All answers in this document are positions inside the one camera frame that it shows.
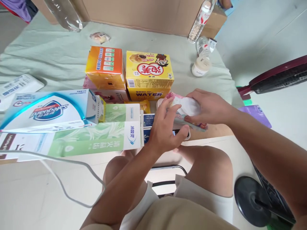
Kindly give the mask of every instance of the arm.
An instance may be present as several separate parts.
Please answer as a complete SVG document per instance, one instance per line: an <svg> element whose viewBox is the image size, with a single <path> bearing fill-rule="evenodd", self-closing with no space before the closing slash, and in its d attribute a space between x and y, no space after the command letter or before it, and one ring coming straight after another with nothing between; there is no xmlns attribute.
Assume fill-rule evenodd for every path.
<svg viewBox="0 0 307 230"><path fill-rule="evenodd" d="M181 107L175 105L166 113L166 107L172 100L162 102L155 114L148 143L108 184L81 228L94 223L109 226L121 224L154 163L164 152L178 147L186 138L189 126L182 127L176 136L172 133L176 111Z"/></svg>
<svg viewBox="0 0 307 230"><path fill-rule="evenodd" d="M196 89L187 96L197 100L202 110L187 121L228 125L257 169L284 196L295 218L307 215L307 151L217 94Z"/></svg>

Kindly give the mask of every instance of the hand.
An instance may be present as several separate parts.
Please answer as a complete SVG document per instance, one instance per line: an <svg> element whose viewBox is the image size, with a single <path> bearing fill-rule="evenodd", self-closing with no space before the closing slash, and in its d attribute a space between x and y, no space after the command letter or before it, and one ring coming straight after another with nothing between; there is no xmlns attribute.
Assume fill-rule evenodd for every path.
<svg viewBox="0 0 307 230"><path fill-rule="evenodd" d="M173 123L176 111L181 105L174 105L168 109L167 106L173 101L174 98L165 98L154 115L153 127L150 131L149 141L146 143L147 147L154 149L154 151L162 155L167 151L171 151L185 140L188 136L190 127L184 125L176 136L173 134Z"/></svg>
<svg viewBox="0 0 307 230"><path fill-rule="evenodd" d="M201 106L201 113L197 116L186 116L191 123L229 124L239 110L228 104L221 96L201 89L195 89L187 97L194 98Z"/></svg>

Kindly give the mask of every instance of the purple bag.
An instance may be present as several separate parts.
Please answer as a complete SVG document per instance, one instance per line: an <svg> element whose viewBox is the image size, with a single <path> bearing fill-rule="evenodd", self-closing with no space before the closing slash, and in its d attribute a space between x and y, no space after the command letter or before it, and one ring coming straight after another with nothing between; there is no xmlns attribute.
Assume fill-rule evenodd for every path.
<svg viewBox="0 0 307 230"><path fill-rule="evenodd" d="M239 108L240 111L248 113L252 115L257 121L259 121L261 124L267 126L268 128L272 128L272 125L270 124L269 120L264 115L262 109L259 107L259 105L248 105L244 106L242 108Z"/></svg>

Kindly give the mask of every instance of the bed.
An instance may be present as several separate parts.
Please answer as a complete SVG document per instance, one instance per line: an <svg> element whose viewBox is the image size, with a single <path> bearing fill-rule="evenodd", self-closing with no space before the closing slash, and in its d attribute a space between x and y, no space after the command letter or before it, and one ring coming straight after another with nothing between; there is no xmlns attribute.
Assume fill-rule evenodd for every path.
<svg viewBox="0 0 307 230"><path fill-rule="evenodd" d="M51 25L39 12L0 55L0 83L28 73L45 84L41 91L82 88L90 46L98 46L89 38L94 32L111 36L102 46L121 48L124 62L127 50L169 54L175 76L171 90L177 94L186 95L201 88L219 94L236 108L243 106L229 70L216 49L210 56L212 68L205 77L197 78L191 73L197 58L195 44L190 44L185 37L95 22L85 23L84 29L75 33L60 25Z"/></svg>

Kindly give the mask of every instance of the orange box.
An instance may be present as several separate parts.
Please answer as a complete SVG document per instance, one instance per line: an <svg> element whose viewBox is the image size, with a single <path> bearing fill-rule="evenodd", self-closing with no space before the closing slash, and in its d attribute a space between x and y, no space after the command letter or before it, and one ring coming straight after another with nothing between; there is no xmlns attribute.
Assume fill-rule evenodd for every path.
<svg viewBox="0 0 307 230"><path fill-rule="evenodd" d="M92 46L85 72L97 89L126 90L122 49Z"/></svg>

